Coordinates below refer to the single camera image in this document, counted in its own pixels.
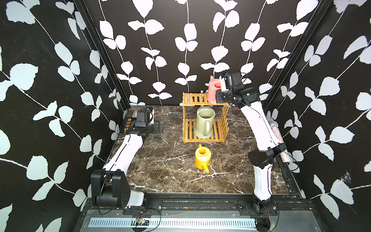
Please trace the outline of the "wooden slatted two-tier shelf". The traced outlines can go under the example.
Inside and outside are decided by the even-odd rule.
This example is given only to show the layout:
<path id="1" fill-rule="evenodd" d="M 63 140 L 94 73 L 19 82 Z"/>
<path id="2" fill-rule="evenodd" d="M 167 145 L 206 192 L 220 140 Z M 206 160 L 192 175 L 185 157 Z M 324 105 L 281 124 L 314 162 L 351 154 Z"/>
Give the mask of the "wooden slatted two-tier shelf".
<path id="1" fill-rule="evenodd" d="M 189 119 L 186 117 L 186 107 L 197 106 L 196 117 Z M 216 104 L 207 100 L 206 93 L 183 93 L 183 141 L 192 142 L 218 142 L 226 140 L 229 132 L 227 114 L 229 105 L 222 103 L 220 117 L 216 116 L 213 109 Z"/>

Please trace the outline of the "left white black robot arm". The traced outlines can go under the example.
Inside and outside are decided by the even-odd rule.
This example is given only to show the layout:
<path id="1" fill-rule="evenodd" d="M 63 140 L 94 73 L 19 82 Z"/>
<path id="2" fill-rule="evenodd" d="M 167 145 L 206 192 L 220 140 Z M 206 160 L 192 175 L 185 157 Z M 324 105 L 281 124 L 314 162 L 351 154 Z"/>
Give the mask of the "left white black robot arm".
<path id="1" fill-rule="evenodd" d="M 150 134 L 163 133 L 163 128 L 163 122 L 154 121 L 152 107 L 137 112 L 117 152 L 102 169 L 94 170 L 91 174 L 92 202 L 95 206 L 98 208 L 142 206 L 145 194 L 130 189 L 126 174 L 145 138 Z"/>

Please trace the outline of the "green metal watering can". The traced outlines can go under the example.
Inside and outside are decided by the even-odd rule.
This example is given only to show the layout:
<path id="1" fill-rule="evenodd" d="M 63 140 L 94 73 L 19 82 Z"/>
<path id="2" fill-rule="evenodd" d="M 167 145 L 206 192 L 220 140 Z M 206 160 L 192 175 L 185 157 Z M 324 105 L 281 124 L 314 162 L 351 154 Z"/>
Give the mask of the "green metal watering can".
<path id="1" fill-rule="evenodd" d="M 200 139 L 209 139 L 213 135 L 215 111 L 208 106 L 202 106 L 197 110 L 195 135 Z"/>

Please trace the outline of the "pink plastic watering can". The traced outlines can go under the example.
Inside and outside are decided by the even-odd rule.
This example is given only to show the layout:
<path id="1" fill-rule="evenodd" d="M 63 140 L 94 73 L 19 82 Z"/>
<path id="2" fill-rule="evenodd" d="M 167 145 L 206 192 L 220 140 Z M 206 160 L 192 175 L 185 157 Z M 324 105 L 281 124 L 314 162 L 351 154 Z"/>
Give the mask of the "pink plastic watering can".
<path id="1" fill-rule="evenodd" d="M 217 104 L 216 102 L 216 92 L 221 90 L 221 82 L 219 79 L 215 79 L 213 76 L 210 76 L 210 81 L 208 83 L 208 93 L 207 100 L 211 104 Z"/>

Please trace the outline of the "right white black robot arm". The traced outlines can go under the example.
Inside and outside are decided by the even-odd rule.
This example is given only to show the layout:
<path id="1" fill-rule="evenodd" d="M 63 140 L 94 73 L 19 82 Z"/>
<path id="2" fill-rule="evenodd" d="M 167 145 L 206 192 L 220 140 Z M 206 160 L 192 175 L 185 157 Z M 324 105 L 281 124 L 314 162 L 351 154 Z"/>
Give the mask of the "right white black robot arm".
<path id="1" fill-rule="evenodd" d="M 242 83 L 242 74 L 223 73 L 222 89 L 215 94 L 217 103 L 228 103 L 238 107 L 246 117 L 254 133 L 257 149 L 248 153 L 248 159 L 253 164 L 255 187 L 252 208 L 257 215 L 264 215 L 273 205 L 271 199 L 271 171 L 274 158 L 286 150 L 285 143 L 279 142 L 269 122 L 264 115 L 259 94 L 254 88 Z"/>

